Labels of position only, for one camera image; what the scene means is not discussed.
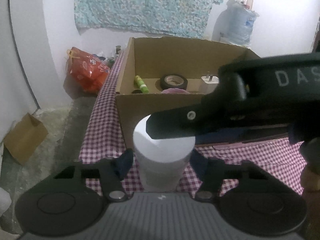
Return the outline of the person's hand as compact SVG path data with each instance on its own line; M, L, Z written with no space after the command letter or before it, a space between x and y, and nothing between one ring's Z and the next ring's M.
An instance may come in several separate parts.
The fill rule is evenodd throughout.
M300 184L303 188L303 196L308 200L319 202L319 174L309 164L304 167L301 173Z

